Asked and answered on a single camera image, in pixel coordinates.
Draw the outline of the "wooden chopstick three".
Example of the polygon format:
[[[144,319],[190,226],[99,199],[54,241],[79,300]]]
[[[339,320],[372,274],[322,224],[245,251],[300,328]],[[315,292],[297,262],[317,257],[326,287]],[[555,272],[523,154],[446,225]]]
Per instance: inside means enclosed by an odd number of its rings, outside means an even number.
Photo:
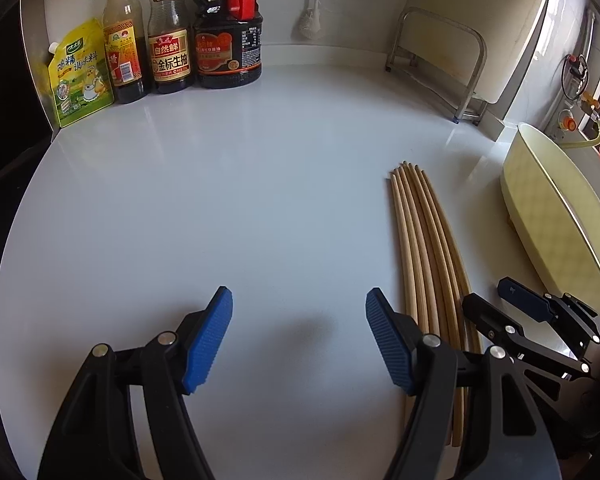
[[[412,252],[410,240],[408,239],[405,209],[400,192],[399,180],[394,172],[390,174],[390,184],[400,243],[404,311],[407,315],[413,315],[417,313],[417,297],[413,278]]]

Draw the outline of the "wooden chopstick five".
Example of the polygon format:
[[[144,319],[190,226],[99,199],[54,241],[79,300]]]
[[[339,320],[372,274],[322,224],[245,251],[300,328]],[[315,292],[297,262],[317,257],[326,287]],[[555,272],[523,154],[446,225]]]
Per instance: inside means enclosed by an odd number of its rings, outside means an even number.
[[[417,216],[414,226],[425,281],[428,332],[435,333],[445,342],[449,342],[448,321],[446,320],[436,245],[434,244],[434,216],[426,199],[424,185],[420,177],[416,176],[415,168],[402,162],[401,169],[412,196],[411,209]]]

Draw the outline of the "wooden chopstick six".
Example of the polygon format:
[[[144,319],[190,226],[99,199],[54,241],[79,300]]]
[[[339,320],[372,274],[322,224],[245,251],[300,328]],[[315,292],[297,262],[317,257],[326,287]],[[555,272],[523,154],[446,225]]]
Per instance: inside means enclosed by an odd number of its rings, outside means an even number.
[[[437,302],[440,328],[442,333],[446,335],[446,342],[454,350],[463,350],[463,343],[460,339],[460,326],[456,314],[456,286],[453,285],[452,263],[440,214],[434,204],[434,196],[426,183],[424,173],[412,164],[406,165],[406,171],[414,184],[420,209],[424,213],[426,230],[434,250],[434,261],[437,269],[434,284],[440,289],[442,297]]]

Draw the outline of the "wooden chopstick four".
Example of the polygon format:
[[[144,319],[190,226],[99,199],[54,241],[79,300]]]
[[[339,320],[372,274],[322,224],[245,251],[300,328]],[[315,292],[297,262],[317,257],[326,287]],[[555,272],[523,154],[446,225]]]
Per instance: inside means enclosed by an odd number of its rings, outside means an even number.
[[[415,322],[423,333],[429,332],[429,316],[427,311],[427,282],[424,273],[424,264],[422,263],[422,250],[424,242],[422,241],[422,229],[419,227],[419,218],[415,206],[415,200],[411,191],[410,182],[408,182],[405,169],[400,166],[393,170],[399,180],[400,192],[405,209],[405,218],[407,224],[408,239],[410,240],[413,278],[415,283],[417,297],[417,313],[413,314]]]

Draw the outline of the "wooden chopstick seven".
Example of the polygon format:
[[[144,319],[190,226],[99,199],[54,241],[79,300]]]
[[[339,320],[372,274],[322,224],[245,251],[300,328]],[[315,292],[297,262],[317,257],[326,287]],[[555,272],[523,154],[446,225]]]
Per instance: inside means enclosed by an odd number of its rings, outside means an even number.
[[[460,331],[460,342],[465,350],[481,350],[480,338],[474,324],[464,318],[462,309],[463,298],[470,292],[470,285],[465,266],[457,248],[448,218],[441,207],[436,191],[432,187],[426,172],[415,165],[413,167],[415,178],[419,182],[426,196],[427,204],[431,209],[436,232],[440,238],[442,255],[448,269],[449,282],[452,289],[455,318]]]

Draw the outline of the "wooden chopstick eight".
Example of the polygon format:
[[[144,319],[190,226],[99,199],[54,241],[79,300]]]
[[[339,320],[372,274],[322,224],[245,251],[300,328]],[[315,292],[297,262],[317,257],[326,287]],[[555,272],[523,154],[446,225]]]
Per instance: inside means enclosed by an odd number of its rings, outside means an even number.
[[[431,185],[429,177],[427,176],[426,172],[422,169],[419,169],[419,173],[424,179],[426,190],[429,192],[429,195],[431,196],[432,201],[434,202],[434,206],[436,207],[436,211],[441,221],[445,239],[448,242],[451,260],[454,266],[454,275],[457,281],[458,288],[460,289],[460,299],[464,299],[464,297],[471,292],[471,287],[462,256],[460,255],[460,251],[458,250],[455,237],[453,236],[453,232],[449,225],[449,221],[446,218],[446,215],[440,205],[436,192],[434,192],[434,188]],[[464,321],[464,325],[467,330],[466,338],[469,344],[469,349],[472,352],[481,353],[482,349],[480,344],[480,338],[478,335],[478,330],[476,330],[475,328],[475,325],[469,321]]]

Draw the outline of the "cream oval basin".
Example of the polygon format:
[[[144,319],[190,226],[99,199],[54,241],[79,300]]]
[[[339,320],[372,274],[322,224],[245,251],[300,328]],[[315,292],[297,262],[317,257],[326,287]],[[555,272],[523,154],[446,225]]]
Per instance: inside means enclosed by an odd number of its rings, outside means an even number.
[[[542,131],[520,124],[501,189],[546,290],[575,296],[600,314],[600,199],[577,165]]]

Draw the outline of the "gas valve with regulator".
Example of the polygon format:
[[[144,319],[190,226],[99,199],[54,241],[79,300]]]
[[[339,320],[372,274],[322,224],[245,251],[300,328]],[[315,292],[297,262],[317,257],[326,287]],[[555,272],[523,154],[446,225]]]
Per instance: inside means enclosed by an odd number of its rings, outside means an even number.
[[[590,80],[590,70],[583,54],[567,54],[562,60],[560,88],[565,105],[558,113],[558,126],[563,132],[575,132],[579,123],[573,110],[577,107],[586,119],[597,122],[600,103],[586,91]]]

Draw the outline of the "white cutting board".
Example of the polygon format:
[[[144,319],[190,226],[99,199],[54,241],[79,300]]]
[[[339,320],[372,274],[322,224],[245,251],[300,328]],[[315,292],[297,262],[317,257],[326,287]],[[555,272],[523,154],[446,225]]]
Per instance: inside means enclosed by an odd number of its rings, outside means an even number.
[[[478,83],[479,96],[498,102],[526,50],[544,0],[407,0],[478,30],[488,60]]]

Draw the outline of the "white hanging brush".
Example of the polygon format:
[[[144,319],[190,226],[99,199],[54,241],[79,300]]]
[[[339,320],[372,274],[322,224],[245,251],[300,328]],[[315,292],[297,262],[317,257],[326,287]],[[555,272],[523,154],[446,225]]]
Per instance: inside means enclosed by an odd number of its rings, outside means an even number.
[[[306,0],[296,26],[296,32],[302,41],[313,41],[321,35],[320,0]]]

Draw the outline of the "yellow green seasoning pouch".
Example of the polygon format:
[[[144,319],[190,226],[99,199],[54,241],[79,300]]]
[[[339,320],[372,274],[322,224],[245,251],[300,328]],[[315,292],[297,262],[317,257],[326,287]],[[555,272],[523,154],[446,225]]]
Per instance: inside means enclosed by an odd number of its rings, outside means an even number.
[[[60,128],[114,102],[104,32],[97,18],[68,32],[57,45],[48,66],[48,76]]]

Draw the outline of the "large red cap soy jug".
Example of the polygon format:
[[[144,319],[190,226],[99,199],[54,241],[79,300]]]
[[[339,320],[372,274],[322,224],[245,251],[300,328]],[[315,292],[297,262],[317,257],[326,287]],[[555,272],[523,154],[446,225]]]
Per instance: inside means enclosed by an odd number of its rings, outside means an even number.
[[[262,73],[258,0],[193,0],[197,79],[207,89],[251,84]]]

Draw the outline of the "yellow cap vinegar bottle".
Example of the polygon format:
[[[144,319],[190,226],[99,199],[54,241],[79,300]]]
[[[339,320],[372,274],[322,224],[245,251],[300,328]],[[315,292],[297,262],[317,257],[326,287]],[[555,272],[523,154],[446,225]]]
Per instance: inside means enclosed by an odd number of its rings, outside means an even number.
[[[120,104],[135,102],[150,89],[140,0],[107,0],[102,26],[116,100]]]

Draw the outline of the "clear soy sauce bottle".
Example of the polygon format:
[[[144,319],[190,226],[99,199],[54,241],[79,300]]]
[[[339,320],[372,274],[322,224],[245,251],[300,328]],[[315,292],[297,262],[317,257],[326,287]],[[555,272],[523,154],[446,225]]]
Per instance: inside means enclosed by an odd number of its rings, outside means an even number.
[[[169,94],[192,82],[189,19],[185,0],[149,0],[148,52],[158,93]]]

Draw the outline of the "metal rack frame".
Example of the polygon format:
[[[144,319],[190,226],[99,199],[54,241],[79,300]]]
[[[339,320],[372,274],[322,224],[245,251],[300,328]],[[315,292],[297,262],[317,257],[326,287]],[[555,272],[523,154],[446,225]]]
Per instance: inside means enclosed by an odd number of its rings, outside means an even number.
[[[407,74],[442,99],[453,122],[478,125],[488,106],[478,91],[487,60],[488,46],[478,30],[407,6],[398,18],[385,69]]]

